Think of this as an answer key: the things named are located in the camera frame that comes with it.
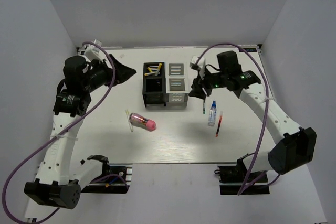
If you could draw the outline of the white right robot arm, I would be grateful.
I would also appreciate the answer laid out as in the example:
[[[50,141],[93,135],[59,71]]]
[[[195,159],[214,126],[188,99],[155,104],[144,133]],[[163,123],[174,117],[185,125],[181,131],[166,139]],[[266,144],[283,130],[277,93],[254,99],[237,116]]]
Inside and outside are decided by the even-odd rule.
[[[219,68],[210,73],[205,59],[194,56],[190,67],[197,71],[190,97],[204,100],[213,89],[226,88],[243,101],[262,121],[275,146],[270,151],[259,152],[256,158],[242,157],[237,161],[237,175],[247,182],[256,172],[273,170],[284,175],[312,161],[317,134],[308,127],[303,128],[291,119],[269,96],[269,90],[251,70],[243,71],[234,51],[217,55]]]

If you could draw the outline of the pale green capped white marker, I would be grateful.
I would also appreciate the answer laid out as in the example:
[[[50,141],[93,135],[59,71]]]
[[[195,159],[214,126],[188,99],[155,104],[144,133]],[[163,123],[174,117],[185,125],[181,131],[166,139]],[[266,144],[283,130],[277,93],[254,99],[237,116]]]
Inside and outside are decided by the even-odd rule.
[[[131,122],[131,119],[130,119],[130,112],[129,112],[129,110],[126,109],[125,113],[127,115],[127,120],[128,120],[128,125],[129,125],[129,128],[130,128],[130,131],[134,132],[134,128],[133,128],[133,125],[132,125],[132,122]]]

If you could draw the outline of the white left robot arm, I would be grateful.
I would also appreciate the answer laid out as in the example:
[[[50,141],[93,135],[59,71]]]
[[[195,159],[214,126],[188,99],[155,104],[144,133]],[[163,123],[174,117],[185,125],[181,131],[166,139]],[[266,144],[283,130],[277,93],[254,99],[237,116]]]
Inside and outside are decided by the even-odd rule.
[[[86,113],[91,102],[90,93],[101,86],[118,85],[129,80],[136,70],[112,60],[109,68],[105,60],[89,60],[73,56],[65,61],[65,78],[57,88],[51,138],[44,160],[34,182],[27,182],[24,192],[39,205],[74,209],[81,191],[93,180],[104,182],[110,178],[111,168],[107,157],[91,155],[81,161],[80,167],[70,172],[70,161],[81,122],[66,133],[64,130]]]

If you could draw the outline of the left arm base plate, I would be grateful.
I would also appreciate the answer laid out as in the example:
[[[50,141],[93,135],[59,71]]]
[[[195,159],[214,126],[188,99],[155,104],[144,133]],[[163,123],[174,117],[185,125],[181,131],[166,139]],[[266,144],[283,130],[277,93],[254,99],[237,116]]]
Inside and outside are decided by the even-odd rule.
[[[131,185],[132,164],[110,164],[109,176],[81,190],[84,194],[126,194]]]

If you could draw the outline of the yellow capped white marker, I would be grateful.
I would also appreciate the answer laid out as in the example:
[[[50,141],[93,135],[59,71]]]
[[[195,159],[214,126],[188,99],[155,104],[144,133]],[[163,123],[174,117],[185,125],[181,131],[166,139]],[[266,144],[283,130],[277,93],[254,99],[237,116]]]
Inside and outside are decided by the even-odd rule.
[[[159,72],[155,71],[155,72],[147,72],[144,75],[147,76],[157,76],[159,74]]]

